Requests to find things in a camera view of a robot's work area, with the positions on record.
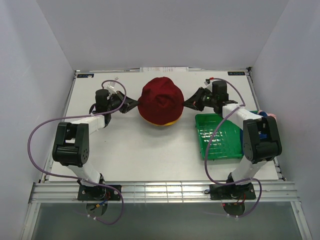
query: green basket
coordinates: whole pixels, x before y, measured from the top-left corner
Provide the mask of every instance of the green basket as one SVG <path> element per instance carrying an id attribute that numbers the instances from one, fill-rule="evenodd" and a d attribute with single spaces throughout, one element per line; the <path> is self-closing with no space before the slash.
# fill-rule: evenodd
<path id="1" fill-rule="evenodd" d="M 202 158 L 205 158 L 206 148 L 222 118 L 218 114 L 197 114 L 195 124 L 198 130 Z M 208 160 L 242 158 L 240 128 L 226 120 L 211 142 Z"/>

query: black label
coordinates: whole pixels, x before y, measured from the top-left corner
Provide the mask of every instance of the black label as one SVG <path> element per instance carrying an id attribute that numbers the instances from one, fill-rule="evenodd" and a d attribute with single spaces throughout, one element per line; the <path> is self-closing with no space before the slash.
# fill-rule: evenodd
<path id="1" fill-rule="evenodd" d="M 246 73 L 244 71 L 228 71 L 229 76 L 244 76 Z"/>
<path id="2" fill-rule="evenodd" d="M 94 74 L 90 73 L 90 74 L 78 74 L 76 76 L 77 79 L 86 79 L 86 78 L 93 78 Z"/>

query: maroon beanie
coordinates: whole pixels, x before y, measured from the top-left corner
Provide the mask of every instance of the maroon beanie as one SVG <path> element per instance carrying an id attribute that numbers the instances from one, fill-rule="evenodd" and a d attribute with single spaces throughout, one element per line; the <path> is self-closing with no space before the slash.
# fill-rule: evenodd
<path id="1" fill-rule="evenodd" d="M 156 77 L 142 89 L 138 110 L 148 122 L 166 125 L 178 120 L 184 109 L 184 95 L 168 77 Z"/>

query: gray wall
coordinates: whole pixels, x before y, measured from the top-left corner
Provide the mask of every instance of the gray wall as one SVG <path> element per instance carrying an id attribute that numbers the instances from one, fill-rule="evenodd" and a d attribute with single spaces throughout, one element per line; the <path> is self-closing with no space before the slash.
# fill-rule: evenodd
<path id="1" fill-rule="evenodd" d="M 0 239 L 19 239 L 33 181 L 27 139 L 60 116 L 73 70 L 35 0 L 0 0 Z M 43 127 L 32 152 L 44 166 L 54 125 Z"/>
<path id="2" fill-rule="evenodd" d="M 290 0 L 253 68 L 262 109 L 277 115 L 280 167 L 320 239 L 320 2 Z"/>
<path id="3" fill-rule="evenodd" d="M 253 66 L 288 0 L 37 0 L 74 70 Z"/>

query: white table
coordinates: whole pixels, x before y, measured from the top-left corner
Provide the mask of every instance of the white table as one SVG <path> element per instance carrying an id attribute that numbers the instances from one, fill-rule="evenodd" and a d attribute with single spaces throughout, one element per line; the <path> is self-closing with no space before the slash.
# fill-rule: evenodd
<path id="1" fill-rule="evenodd" d="M 137 100 L 144 85 L 156 77 L 166 76 L 181 89 L 184 99 L 190 98 L 199 87 L 204 87 L 209 77 L 230 81 L 242 94 L 246 109 L 257 110 L 246 76 L 228 76 L 226 71 L 190 72 L 125 72 L 95 73 L 93 78 L 75 80 L 67 116 L 88 114 L 95 102 L 95 92 L 101 82 L 115 77 L 124 84 L 127 95 Z M 116 89 L 123 92 L 121 86 Z M 228 87 L 229 98 L 241 102 L 237 93 Z M 213 113 L 210 108 L 203 112 L 189 108 L 183 110 L 180 120 L 167 127 L 154 126 L 140 116 L 138 108 L 126 114 L 112 114 L 110 124 L 90 135 L 89 161 L 110 182 L 152 182 L 152 181 L 207 181 L 204 161 L 200 154 L 195 115 Z M 222 159 L 208 162 L 211 176 L 216 180 L 226 180 L 240 159 Z M 72 175 L 67 167 L 54 162 L 53 173 Z M 277 180 L 278 175 L 273 161 L 268 162 L 256 174 L 260 180 Z M 66 181 L 52 177 L 50 181 Z"/>

